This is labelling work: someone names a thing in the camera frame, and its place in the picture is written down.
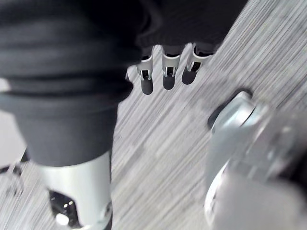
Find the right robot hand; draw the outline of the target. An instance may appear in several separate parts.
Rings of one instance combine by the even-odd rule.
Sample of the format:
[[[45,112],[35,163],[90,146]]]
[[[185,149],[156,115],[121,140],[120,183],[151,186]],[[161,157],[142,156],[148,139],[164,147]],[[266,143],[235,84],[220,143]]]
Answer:
[[[40,172],[54,217],[71,229],[112,228],[111,157],[130,66],[161,45],[214,54],[244,0],[3,0],[0,95]]]

